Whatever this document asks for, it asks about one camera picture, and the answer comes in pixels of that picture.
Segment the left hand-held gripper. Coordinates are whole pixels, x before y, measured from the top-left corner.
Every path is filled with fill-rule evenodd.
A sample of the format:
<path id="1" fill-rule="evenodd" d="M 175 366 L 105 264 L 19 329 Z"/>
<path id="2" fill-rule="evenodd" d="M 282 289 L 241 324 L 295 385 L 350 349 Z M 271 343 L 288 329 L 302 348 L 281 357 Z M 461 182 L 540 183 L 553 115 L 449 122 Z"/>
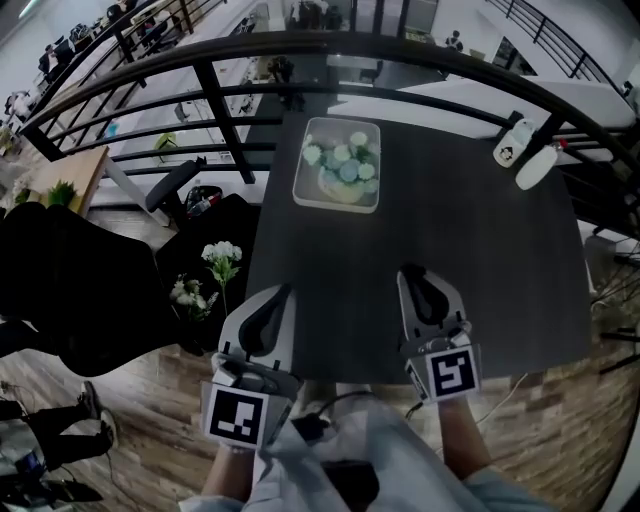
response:
<path id="1" fill-rule="evenodd" d="M 221 444 L 264 448 L 275 441 L 300 390 L 293 363 L 296 294 L 264 289 L 224 321 L 213 378 L 202 386 L 202 431 Z"/>

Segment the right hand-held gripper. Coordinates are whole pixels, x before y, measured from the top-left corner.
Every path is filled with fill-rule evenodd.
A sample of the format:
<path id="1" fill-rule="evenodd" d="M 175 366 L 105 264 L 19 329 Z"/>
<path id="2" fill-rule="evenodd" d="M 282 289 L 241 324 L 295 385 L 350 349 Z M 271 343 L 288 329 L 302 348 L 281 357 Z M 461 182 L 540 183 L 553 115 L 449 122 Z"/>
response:
<path id="1" fill-rule="evenodd" d="M 458 290 L 413 263 L 400 268 L 397 287 L 407 340 L 400 354 L 420 402 L 431 404 L 478 391 L 477 350 Z"/>

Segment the white rectangular tray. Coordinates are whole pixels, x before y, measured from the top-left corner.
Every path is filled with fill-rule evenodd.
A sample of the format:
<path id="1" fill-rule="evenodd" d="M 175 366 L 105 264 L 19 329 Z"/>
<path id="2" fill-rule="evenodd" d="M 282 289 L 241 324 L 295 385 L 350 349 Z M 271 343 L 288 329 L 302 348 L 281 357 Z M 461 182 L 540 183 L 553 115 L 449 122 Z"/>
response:
<path id="1" fill-rule="evenodd" d="M 314 117 L 306 125 L 303 139 L 307 134 L 318 135 L 322 142 L 344 140 L 352 131 L 364 131 L 378 146 L 378 164 L 381 185 L 381 132 L 379 127 L 370 122 L 354 121 L 348 119 Z M 354 205 L 346 205 L 334 202 L 323 192 L 317 184 L 317 172 L 311 170 L 302 162 L 302 145 L 294 176 L 292 195 L 294 202 L 303 207 L 328 209 L 335 211 L 372 214 L 379 204 L 379 191 L 375 196 L 365 196 Z"/>

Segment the white and blue artificial flowers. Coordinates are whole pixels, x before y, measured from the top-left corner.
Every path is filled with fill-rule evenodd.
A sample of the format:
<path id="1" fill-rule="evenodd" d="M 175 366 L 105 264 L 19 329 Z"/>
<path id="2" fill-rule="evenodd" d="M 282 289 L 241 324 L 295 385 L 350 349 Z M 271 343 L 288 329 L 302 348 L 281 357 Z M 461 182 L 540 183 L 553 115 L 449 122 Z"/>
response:
<path id="1" fill-rule="evenodd" d="M 320 191 L 334 202 L 354 205 L 379 191 L 378 146 L 364 131 L 327 142 L 307 134 L 301 156 L 302 162 L 317 172 Z"/>

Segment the person's right forearm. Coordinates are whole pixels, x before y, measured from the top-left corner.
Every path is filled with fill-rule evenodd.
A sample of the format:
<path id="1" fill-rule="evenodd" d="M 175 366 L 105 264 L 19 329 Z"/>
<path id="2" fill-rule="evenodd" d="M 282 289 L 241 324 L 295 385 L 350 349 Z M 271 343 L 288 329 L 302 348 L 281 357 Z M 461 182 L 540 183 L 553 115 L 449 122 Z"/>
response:
<path id="1" fill-rule="evenodd" d="M 468 401 L 455 398 L 438 403 L 445 465 L 464 480 L 491 465 L 492 459 Z"/>

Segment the person's left forearm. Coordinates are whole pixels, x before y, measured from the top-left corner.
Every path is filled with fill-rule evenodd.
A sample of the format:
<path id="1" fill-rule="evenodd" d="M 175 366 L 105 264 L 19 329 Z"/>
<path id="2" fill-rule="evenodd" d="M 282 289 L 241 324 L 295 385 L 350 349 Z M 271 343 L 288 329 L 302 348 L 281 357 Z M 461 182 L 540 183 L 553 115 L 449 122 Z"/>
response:
<path id="1" fill-rule="evenodd" d="M 202 489 L 204 496 L 246 502 L 252 490 L 255 451 L 221 444 Z"/>

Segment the small white artificial flower bunch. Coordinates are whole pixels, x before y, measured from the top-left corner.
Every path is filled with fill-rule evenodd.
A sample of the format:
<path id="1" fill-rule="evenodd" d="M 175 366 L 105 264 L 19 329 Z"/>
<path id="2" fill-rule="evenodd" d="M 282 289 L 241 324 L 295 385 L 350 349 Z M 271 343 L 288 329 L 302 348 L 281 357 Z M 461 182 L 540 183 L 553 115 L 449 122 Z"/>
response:
<path id="1" fill-rule="evenodd" d="M 219 293 L 203 293 L 203 284 L 187 274 L 179 274 L 170 292 L 171 302 L 191 323 L 204 321 L 211 313 Z"/>

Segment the large white artificial flower stem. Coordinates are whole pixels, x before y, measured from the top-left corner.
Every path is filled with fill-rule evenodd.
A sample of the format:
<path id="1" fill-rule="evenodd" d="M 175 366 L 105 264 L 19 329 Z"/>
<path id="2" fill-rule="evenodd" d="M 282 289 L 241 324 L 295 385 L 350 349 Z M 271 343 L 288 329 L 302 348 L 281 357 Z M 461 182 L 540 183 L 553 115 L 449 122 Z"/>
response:
<path id="1" fill-rule="evenodd" d="M 242 256 L 242 249 L 229 241 L 207 244 L 201 253 L 201 258 L 220 287 L 225 313 L 228 313 L 226 287 L 238 274 Z"/>

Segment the red and white bottle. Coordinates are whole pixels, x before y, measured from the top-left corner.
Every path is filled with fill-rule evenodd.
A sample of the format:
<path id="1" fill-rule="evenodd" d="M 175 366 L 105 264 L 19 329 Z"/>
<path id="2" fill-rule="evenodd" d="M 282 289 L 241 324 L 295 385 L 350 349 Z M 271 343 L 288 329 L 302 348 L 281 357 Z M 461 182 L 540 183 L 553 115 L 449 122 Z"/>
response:
<path id="1" fill-rule="evenodd" d="M 187 216 L 200 216 L 221 199 L 219 192 L 211 194 L 190 194 L 186 201 Z"/>

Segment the white mug with dark print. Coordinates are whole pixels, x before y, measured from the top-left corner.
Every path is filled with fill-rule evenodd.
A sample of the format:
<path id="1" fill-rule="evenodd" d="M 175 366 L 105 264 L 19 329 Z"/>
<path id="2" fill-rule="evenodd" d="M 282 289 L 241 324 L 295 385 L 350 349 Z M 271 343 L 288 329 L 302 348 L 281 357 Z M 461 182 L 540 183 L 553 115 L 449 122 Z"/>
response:
<path id="1" fill-rule="evenodd" d="M 529 145 L 536 125 L 532 119 L 522 118 L 500 139 L 493 151 L 495 161 L 503 168 L 511 167 Z"/>

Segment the plain white cup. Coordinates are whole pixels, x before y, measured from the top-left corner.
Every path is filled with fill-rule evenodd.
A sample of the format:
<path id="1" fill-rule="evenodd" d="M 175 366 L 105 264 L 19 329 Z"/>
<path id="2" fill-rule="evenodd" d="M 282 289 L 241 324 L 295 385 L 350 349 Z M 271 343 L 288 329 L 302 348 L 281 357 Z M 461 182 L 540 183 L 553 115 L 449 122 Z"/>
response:
<path id="1" fill-rule="evenodd" d="M 545 146 L 531 157 L 515 177 L 516 185 L 523 191 L 536 186 L 555 165 L 558 150 L 555 146 Z"/>

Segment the small green potted plant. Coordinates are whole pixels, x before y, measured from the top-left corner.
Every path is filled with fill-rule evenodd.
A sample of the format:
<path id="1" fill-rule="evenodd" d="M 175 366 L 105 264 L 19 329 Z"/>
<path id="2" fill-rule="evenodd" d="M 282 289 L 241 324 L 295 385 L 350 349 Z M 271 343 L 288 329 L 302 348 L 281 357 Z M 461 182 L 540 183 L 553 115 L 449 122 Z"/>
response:
<path id="1" fill-rule="evenodd" d="M 61 206 L 69 208 L 79 196 L 73 182 L 58 180 L 47 190 L 47 206 Z"/>

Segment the light wooden desk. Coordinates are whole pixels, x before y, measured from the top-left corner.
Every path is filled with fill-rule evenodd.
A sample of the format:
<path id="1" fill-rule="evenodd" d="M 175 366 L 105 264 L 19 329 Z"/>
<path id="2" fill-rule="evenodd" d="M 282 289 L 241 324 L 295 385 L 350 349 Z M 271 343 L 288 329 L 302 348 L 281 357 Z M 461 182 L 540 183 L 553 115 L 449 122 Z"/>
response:
<path id="1" fill-rule="evenodd" d="M 85 217 L 102 179 L 108 160 L 108 148 L 99 147 L 75 153 L 40 166 L 30 182 L 28 202 L 48 207 L 48 192 L 58 182 L 70 183 L 76 192 L 68 208 Z"/>

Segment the black metal railing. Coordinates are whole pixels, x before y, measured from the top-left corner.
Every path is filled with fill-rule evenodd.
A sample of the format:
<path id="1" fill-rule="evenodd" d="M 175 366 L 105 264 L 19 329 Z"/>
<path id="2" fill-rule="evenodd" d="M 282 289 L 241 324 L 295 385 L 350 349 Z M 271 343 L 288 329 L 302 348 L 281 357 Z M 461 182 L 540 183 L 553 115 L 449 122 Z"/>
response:
<path id="1" fill-rule="evenodd" d="M 515 124 L 513 118 L 465 106 L 457 101 L 391 89 L 367 88 L 360 85 L 320 85 L 314 82 L 252 83 L 233 86 L 221 86 L 214 82 L 216 75 L 213 65 L 221 60 L 336 54 L 378 58 L 448 71 L 541 108 L 548 117 L 534 133 L 534 148 L 539 149 L 543 143 L 566 135 L 569 138 L 567 154 L 579 162 L 587 173 L 584 177 L 575 171 L 567 174 L 570 180 L 580 183 L 583 187 L 582 192 L 570 193 L 578 218 L 594 224 L 597 232 L 609 229 L 628 236 L 640 236 L 640 161 L 633 157 L 625 146 L 633 137 L 640 140 L 639 127 L 605 128 L 543 87 L 492 64 L 439 47 L 387 36 L 351 32 L 265 32 L 219 38 L 174 48 L 158 56 L 127 64 L 89 85 L 74 90 L 62 99 L 44 101 L 32 113 L 20 132 L 48 161 L 57 161 L 74 153 L 105 146 L 110 142 L 103 135 L 99 135 L 91 143 L 80 143 L 70 150 L 61 150 L 56 144 L 57 141 L 75 132 L 86 133 L 94 125 L 107 127 L 115 118 L 186 100 L 211 101 L 214 110 L 213 120 L 190 123 L 187 126 L 190 130 L 219 128 L 223 132 L 229 132 L 237 126 L 280 124 L 281 120 L 278 117 L 234 117 L 222 112 L 224 98 L 249 93 L 344 93 L 432 108 L 503 130 L 510 129 Z M 192 69 L 196 73 L 201 83 L 199 89 L 159 97 L 129 107 L 119 106 L 110 114 L 99 113 L 84 123 L 71 125 L 54 137 L 48 135 L 51 126 L 60 115 L 79 104 L 84 104 L 100 94 L 112 96 L 121 87 L 132 91 L 140 82 L 181 69 Z"/>

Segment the glass double door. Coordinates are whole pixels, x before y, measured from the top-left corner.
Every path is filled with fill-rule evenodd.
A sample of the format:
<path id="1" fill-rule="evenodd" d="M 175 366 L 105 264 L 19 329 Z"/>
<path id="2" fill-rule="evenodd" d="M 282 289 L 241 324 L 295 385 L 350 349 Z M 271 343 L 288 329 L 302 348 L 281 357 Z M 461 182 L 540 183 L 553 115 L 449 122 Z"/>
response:
<path id="1" fill-rule="evenodd" d="M 346 0 L 349 29 L 398 38 L 429 37 L 439 0 Z"/>

